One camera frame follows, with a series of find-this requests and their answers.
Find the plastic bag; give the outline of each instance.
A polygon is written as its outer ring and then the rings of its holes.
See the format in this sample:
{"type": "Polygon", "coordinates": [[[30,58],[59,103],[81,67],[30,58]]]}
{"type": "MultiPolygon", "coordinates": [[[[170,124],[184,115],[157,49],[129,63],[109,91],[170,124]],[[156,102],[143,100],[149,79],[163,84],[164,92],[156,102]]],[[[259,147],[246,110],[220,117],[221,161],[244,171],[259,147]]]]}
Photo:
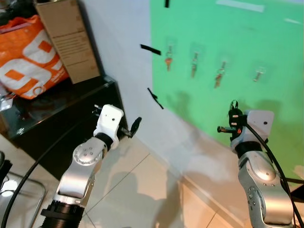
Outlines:
{"type": "Polygon", "coordinates": [[[0,27],[0,81],[9,91],[33,99],[66,78],[38,15],[0,27]]]}

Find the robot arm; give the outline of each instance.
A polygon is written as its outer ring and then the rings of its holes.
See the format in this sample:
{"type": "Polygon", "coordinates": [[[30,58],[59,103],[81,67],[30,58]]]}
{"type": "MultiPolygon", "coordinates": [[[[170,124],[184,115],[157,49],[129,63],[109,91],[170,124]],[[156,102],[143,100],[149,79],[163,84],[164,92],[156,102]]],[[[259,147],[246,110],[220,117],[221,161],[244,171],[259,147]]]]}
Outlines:
{"type": "Polygon", "coordinates": [[[218,132],[232,133],[231,149],[238,155],[238,179],[243,186],[254,228],[291,228],[293,205],[280,182],[280,175],[262,151],[258,139],[245,126],[248,123],[267,142],[273,112],[250,110],[243,115],[231,104],[230,127],[218,127],[218,132]]]}
{"type": "Polygon", "coordinates": [[[118,146],[117,131],[132,138],[139,127],[140,117],[132,125],[131,131],[119,129],[123,115],[119,108],[109,104],[103,106],[94,136],[74,149],[72,162],[61,177],[52,203],[42,210],[41,215],[46,218],[41,228],[78,227],[102,159],[110,149],[118,146]]]}

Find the floor tile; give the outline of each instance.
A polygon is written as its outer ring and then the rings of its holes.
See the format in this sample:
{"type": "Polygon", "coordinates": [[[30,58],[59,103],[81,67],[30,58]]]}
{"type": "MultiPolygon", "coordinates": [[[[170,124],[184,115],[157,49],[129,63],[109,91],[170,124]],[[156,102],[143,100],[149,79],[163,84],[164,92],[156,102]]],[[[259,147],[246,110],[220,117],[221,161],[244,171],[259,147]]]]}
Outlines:
{"type": "Polygon", "coordinates": [[[151,155],[88,212],[96,228],[205,228],[214,214],[151,155]]]}
{"type": "Polygon", "coordinates": [[[208,225],[208,228],[233,228],[229,223],[227,223],[221,216],[216,214],[210,224],[208,225]]]}
{"type": "Polygon", "coordinates": [[[110,151],[103,160],[101,169],[95,176],[94,188],[86,211],[96,205],[148,154],[147,147],[136,137],[122,139],[118,147],[110,151]]]}

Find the black tape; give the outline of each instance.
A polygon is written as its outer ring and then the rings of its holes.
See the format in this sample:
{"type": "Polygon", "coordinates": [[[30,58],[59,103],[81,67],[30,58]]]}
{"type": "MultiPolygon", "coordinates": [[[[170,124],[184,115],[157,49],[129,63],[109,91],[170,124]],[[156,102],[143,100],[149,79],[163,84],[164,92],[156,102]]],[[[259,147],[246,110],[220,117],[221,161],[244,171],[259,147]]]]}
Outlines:
{"type": "Polygon", "coordinates": [[[155,95],[154,93],[152,93],[152,91],[149,88],[148,88],[148,91],[150,92],[153,100],[161,107],[161,109],[163,109],[163,106],[157,100],[157,95],[155,95]]]}
{"type": "Polygon", "coordinates": [[[157,54],[157,55],[162,55],[162,52],[160,51],[160,50],[156,50],[156,49],[154,49],[154,48],[152,48],[152,47],[149,47],[149,46],[147,46],[147,45],[143,45],[143,44],[141,44],[141,48],[142,49],[146,49],[146,50],[148,50],[148,51],[151,51],[151,52],[153,52],[153,53],[155,53],[155,54],[157,54]]]}
{"type": "Polygon", "coordinates": [[[165,7],[166,8],[169,8],[169,3],[170,3],[170,0],[165,0],[165,7]]]}

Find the white wall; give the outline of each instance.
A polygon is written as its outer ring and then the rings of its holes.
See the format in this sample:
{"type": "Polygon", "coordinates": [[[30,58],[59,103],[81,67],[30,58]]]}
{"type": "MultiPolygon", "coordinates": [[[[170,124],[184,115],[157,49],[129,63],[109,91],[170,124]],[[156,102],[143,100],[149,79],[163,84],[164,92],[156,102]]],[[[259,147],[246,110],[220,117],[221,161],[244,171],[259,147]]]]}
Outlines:
{"type": "Polygon", "coordinates": [[[237,156],[174,113],[162,110],[147,91],[152,88],[152,53],[140,44],[151,43],[149,1],[82,2],[105,72],[118,81],[129,126],[136,117],[143,118],[137,137],[241,221],[247,219],[237,156]]]}

